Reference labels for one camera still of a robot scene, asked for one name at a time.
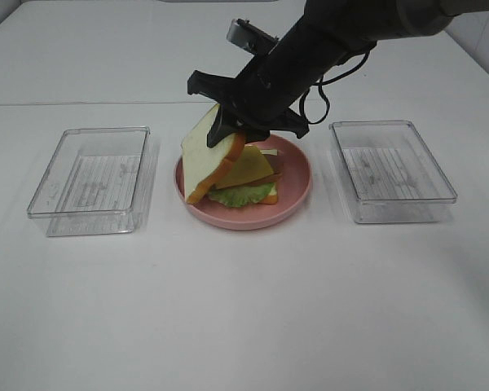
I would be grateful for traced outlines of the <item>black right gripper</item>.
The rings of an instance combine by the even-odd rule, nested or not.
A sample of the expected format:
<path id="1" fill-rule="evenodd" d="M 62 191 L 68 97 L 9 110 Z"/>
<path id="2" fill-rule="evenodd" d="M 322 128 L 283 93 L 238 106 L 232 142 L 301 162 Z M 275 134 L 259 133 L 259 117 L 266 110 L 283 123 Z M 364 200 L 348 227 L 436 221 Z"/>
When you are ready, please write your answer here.
<path id="1" fill-rule="evenodd" d="M 207 147 L 215 147 L 237 130 L 246 143 L 268 139 L 272 130 L 302 138 L 309 132 L 306 120 L 289 106 L 299 91 L 297 51 L 282 40 L 267 55 L 256 55 L 237 77 L 195 71 L 187 80 L 189 94 L 201 94 L 220 105 L 207 134 Z"/>

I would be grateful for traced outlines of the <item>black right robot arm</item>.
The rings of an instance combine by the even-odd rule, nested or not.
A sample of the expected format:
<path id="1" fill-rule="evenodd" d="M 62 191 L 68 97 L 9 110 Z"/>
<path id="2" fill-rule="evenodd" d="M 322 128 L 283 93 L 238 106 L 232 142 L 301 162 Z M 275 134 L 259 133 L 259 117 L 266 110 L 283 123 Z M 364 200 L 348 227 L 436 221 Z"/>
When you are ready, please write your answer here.
<path id="1" fill-rule="evenodd" d="M 206 136 L 214 147 L 242 133 L 247 142 L 263 141 L 272 130 L 302 138 L 310 121 L 291 105 L 322 76 L 355 56 L 366 59 L 379 41 L 433 36 L 458 15 L 489 11 L 489 1 L 308 1 L 302 17 L 281 38 L 243 19 L 233 20 L 227 39 L 253 58 L 234 77 L 195 71 L 189 94 L 218 103 Z"/>

